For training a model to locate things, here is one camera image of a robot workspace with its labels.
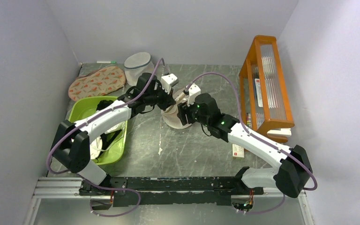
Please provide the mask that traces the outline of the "beige mesh laundry bag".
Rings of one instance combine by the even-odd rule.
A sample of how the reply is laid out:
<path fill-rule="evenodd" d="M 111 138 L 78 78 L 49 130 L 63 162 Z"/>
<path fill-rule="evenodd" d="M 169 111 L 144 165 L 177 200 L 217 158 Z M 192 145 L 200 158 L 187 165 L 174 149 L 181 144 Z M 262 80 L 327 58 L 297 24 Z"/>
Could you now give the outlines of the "beige mesh laundry bag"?
<path fill-rule="evenodd" d="M 164 122 L 171 128 L 186 129 L 186 128 L 192 126 L 192 124 L 190 124 L 190 123 L 183 125 L 182 122 L 180 121 L 180 118 L 177 115 L 179 112 L 178 105 L 180 103 L 186 103 L 186 106 L 190 106 L 190 105 L 188 105 L 188 99 L 189 99 L 189 96 L 186 95 L 181 100 L 177 100 L 176 104 L 174 106 L 172 106 L 170 109 L 168 109 L 166 111 L 161 110 L 161 115 L 162 115 Z"/>

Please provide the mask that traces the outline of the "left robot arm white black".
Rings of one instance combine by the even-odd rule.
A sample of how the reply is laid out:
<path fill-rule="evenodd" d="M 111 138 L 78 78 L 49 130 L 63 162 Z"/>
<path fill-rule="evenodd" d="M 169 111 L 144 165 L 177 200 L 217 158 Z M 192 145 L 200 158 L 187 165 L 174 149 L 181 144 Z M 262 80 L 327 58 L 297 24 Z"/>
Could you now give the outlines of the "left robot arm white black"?
<path fill-rule="evenodd" d="M 172 87 L 178 83 L 174 74 L 157 79 L 150 73 L 142 74 L 136 83 L 117 100 L 92 116 L 74 123 L 65 120 L 56 132 L 48 163 L 58 160 L 71 173 L 76 173 L 92 183 L 99 195 L 111 189 L 111 176 L 90 158 L 90 144 L 112 127 L 145 113 L 147 106 L 162 110 L 175 104 Z"/>

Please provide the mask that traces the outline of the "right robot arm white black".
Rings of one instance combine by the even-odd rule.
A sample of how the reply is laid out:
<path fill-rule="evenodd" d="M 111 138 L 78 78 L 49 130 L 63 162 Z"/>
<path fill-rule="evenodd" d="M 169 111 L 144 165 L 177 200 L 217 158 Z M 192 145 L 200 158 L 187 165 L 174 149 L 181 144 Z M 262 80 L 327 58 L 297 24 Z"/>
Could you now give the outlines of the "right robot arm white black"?
<path fill-rule="evenodd" d="M 249 129 L 239 119 L 222 113 L 208 93 L 182 91 L 175 100 L 179 102 L 177 116 L 182 125 L 198 122 L 211 136 L 238 145 L 271 166 L 246 169 L 234 182 L 239 194 L 246 194 L 251 188 L 277 188 L 284 195 L 296 198 L 302 190 L 307 190 L 305 185 L 313 171 L 303 147 L 289 147 Z"/>

